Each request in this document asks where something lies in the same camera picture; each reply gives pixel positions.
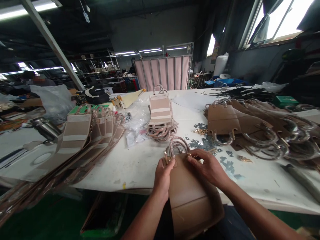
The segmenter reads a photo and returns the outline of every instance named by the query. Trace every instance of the pink partition screen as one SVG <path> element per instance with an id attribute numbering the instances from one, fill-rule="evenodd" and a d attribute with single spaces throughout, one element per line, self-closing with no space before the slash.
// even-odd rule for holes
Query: pink partition screen
<path id="1" fill-rule="evenodd" d="M 167 90 L 187 89 L 191 55 L 135 60 L 140 88 L 153 91 L 161 84 Z"/>

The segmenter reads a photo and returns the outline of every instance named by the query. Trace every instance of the white plastic container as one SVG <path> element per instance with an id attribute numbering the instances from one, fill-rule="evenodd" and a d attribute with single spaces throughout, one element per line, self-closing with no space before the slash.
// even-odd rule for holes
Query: white plastic container
<path id="1" fill-rule="evenodd" d="M 220 74 L 224 73 L 224 69 L 227 65 L 229 54 L 225 53 L 224 55 L 218 56 L 216 59 L 216 65 L 214 68 L 214 76 L 219 76 Z"/>

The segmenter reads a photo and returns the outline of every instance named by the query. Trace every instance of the wall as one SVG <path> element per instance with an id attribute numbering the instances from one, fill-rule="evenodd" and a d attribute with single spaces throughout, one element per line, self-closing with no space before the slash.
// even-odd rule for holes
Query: wall
<path id="1" fill-rule="evenodd" d="M 211 64 L 211 58 L 212 58 L 212 56 L 209 56 L 205 60 L 202 61 L 202 65 L 201 65 L 202 72 L 210 72 L 210 71 L 213 72 L 214 71 L 215 64 Z"/>
<path id="2" fill-rule="evenodd" d="M 193 42 L 198 6 L 191 5 L 112 20 L 111 43 L 115 52 L 138 51 Z"/>
<path id="3" fill-rule="evenodd" d="M 302 42 L 301 48 L 306 52 L 317 49 L 320 40 L 307 40 Z M 244 78 L 251 84 L 270 81 L 283 61 L 282 54 L 295 47 L 295 43 L 274 45 L 250 49 L 245 51 L 231 52 L 228 59 L 228 66 L 231 68 L 233 78 Z"/>
<path id="4" fill-rule="evenodd" d="M 188 55 L 188 52 L 187 52 L 187 49 L 171 50 L 171 51 L 168 51 L 168 55 L 171 57 Z M 148 54 L 148 53 L 142 54 L 142 56 L 143 56 L 143 59 L 153 59 L 153 58 L 162 58 L 162 57 L 165 57 L 166 55 L 165 55 L 165 53 L 162 53 L 162 52 L 155 52 L 155 53 L 150 53 L 150 54 Z M 139 59 L 139 55 L 118 57 L 118 64 L 119 64 L 121 70 L 122 69 L 126 69 L 127 71 L 129 70 L 129 68 L 132 66 L 132 64 L 131 64 L 132 57 L 134 57 L 136 60 Z"/>

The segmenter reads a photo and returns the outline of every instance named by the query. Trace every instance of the metal shelving unit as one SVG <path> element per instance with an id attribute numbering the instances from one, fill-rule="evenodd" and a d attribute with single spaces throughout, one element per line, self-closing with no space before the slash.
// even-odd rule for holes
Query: metal shelving unit
<path id="1" fill-rule="evenodd" d="M 117 56 L 114 52 L 107 50 L 106 56 L 97 56 L 86 58 L 82 55 L 81 59 L 71 61 L 77 69 L 77 75 L 86 82 L 92 82 L 92 85 L 106 87 L 108 85 L 119 84 L 121 91 L 126 92 L 127 87 L 123 79 Z"/>

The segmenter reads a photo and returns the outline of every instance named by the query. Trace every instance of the white work table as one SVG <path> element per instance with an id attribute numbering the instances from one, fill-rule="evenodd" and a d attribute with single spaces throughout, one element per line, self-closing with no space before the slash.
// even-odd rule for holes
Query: white work table
<path id="1" fill-rule="evenodd" d="M 175 90 L 168 91 L 170 99 L 188 93 L 213 93 L 211 89 Z M 143 93 L 137 101 L 141 107 L 149 104 L 149 95 L 153 92 Z M 179 123 L 176 136 L 188 137 L 202 143 L 201 136 L 192 132 L 198 123 L 207 124 L 203 112 L 195 113 L 188 108 L 176 103 L 172 104 L 173 117 Z M 157 163 L 163 157 L 163 151 L 168 146 L 167 142 L 155 142 L 151 139 L 138 143 L 133 147 L 127 147 L 126 133 L 118 144 L 107 156 L 102 164 L 95 167 L 81 182 L 74 185 L 76 188 L 92 189 L 98 191 L 125 191 L 129 193 L 146 194 L 153 187 L 154 174 Z M 223 169 L 227 161 L 233 162 L 234 175 L 241 175 L 239 179 L 232 177 L 236 183 L 251 197 L 268 209 L 289 212 L 308 213 L 320 215 L 320 204 L 302 187 L 291 175 L 285 172 L 280 165 L 289 162 L 284 159 L 266 161 L 249 155 L 246 151 L 236 152 L 231 146 L 220 147 L 216 158 L 222 164 Z M 238 155 L 247 157 L 250 162 L 241 162 Z M 305 176 L 320 189 L 320 175 L 316 171 L 301 169 Z M 230 200 L 220 191 L 223 204 L 232 205 Z"/>

